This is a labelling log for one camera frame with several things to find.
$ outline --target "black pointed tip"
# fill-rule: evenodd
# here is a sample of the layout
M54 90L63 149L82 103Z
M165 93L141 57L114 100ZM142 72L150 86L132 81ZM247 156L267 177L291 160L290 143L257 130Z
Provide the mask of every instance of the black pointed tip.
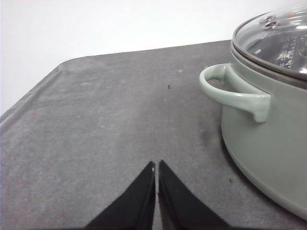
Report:
M165 161L159 163L159 203L165 230L228 226L190 192Z
M86 228L152 229L155 205L155 164L150 161L126 191Z

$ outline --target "pot handle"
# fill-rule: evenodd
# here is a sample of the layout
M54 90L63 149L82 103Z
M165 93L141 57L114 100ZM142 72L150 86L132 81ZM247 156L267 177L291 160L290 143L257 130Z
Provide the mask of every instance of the pot handle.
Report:
M217 79L222 83L227 79L235 88L240 88L243 92L248 93L229 92L215 88L207 82L211 79ZM243 80L235 73L229 63L207 67L200 74L200 82L201 89L212 100L223 105L248 111L253 114L256 122L263 123L266 121L270 109L271 96Z

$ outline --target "sage green pot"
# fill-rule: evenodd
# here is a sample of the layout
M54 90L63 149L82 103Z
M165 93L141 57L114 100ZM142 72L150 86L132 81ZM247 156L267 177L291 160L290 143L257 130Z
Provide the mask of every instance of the sage green pot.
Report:
M223 105L229 154L258 189L307 220L307 82L259 65L231 46L231 63L200 74L204 94ZM210 85L211 79L223 89Z

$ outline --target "glass lid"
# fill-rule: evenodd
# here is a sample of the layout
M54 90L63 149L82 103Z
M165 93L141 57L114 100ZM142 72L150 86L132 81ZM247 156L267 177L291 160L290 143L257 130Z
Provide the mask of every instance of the glass lid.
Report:
M243 23L234 33L233 45L251 61L307 81L307 3Z

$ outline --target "white wall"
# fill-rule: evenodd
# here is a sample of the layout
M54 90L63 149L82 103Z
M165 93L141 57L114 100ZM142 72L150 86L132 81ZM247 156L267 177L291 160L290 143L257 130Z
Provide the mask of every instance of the white wall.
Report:
M243 21L275 7L267 0L2 0L1 114L65 60L231 39Z

